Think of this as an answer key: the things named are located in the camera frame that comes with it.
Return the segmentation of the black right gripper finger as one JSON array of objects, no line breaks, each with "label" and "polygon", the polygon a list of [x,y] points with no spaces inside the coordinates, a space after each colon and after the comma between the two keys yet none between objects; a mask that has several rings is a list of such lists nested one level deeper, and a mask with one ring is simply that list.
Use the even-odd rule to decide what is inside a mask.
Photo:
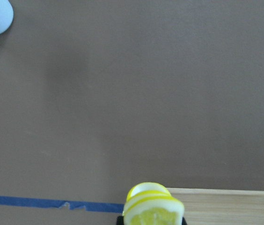
[{"label": "black right gripper finger", "polygon": [[125,225],[124,216],[118,216],[116,220],[116,225]]}]

